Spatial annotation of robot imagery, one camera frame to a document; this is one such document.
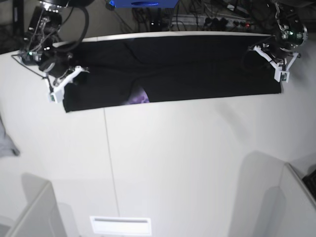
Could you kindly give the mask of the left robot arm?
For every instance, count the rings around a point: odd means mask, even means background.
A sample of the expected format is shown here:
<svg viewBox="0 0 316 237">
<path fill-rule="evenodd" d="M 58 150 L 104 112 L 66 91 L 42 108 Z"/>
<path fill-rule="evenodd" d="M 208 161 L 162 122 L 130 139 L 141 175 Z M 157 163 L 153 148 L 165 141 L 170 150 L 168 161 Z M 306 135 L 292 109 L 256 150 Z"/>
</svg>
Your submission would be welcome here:
<svg viewBox="0 0 316 237">
<path fill-rule="evenodd" d="M 289 55 L 294 55 L 295 49 L 303 45 L 308 38 L 308 31 L 295 7 L 278 0 L 272 0 L 270 7 L 275 10 L 275 41 L 270 44 L 267 52 L 276 62 L 281 62 Z"/>
</svg>

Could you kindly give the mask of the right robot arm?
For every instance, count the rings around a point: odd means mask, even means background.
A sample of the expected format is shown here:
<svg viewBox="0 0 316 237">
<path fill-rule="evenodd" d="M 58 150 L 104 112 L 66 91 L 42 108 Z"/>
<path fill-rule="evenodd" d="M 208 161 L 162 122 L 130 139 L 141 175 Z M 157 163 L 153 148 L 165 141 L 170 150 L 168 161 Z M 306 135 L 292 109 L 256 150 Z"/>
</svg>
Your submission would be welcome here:
<svg viewBox="0 0 316 237">
<path fill-rule="evenodd" d="M 11 57 L 28 70 L 30 66 L 37 66 L 46 74 L 45 78 L 52 76 L 59 79 L 73 72 L 69 61 L 72 51 L 86 36 L 89 26 L 86 7 L 90 4 L 90 0 L 40 0 L 24 34 L 22 48 Z M 84 27 L 78 40 L 67 46 L 55 47 L 57 35 L 68 21 L 62 19 L 61 12 L 68 7 L 71 11 L 79 9 L 83 12 Z"/>
</svg>

